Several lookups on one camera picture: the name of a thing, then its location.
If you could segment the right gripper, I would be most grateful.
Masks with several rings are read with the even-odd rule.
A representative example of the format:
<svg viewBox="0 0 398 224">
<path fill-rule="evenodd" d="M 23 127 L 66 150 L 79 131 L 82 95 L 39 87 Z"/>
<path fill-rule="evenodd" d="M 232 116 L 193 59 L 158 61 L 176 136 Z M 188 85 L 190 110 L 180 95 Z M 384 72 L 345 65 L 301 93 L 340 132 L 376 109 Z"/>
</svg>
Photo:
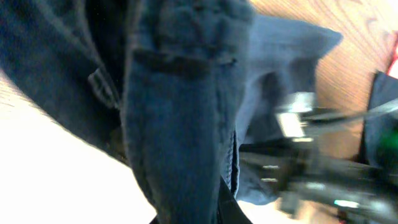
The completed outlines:
<svg viewBox="0 0 398 224">
<path fill-rule="evenodd" d="M 294 216 L 302 200 L 340 210 L 341 223 L 397 223 L 397 154 L 381 153 L 383 166 L 335 159 L 322 154 L 318 137 L 343 124 L 397 111 L 397 100 L 344 116 L 319 108 L 314 93 L 297 92 L 276 108 L 282 139 L 243 144 L 240 162 L 256 179 L 280 194 L 280 210 Z"/>
</svg>

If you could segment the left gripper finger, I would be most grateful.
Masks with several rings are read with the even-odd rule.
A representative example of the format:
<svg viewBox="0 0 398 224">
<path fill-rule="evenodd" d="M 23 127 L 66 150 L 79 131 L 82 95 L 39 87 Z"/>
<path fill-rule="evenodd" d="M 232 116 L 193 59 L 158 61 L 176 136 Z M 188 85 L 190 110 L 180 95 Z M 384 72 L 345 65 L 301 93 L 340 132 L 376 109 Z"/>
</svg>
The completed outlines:
<svg viewBox="0 0 398 224">
<path fill-rule="evenodd" d="M 149 182 L 150 224 L 250 223 L 219 175 L 175 175 Z"/>
</svg>

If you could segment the dark blue denim shorts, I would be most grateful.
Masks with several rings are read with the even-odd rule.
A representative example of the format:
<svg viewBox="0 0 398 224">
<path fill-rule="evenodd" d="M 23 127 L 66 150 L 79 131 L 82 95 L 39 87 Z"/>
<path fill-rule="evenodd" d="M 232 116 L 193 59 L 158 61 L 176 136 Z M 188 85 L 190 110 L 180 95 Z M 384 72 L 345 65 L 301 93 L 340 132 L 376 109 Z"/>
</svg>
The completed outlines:
<svg viewBox="0 0 398 224">
<path fill-rule="evenodd" d="M 1 69 L 62 127 L 129 164 L 148 201 L 150 181 L 175 175 L 219 175 L 235 198 L 252 83 L 275 72 L 272 104 L 313 91 L 341 38 L 249 1 L 1 2 Z"/>
</svg>

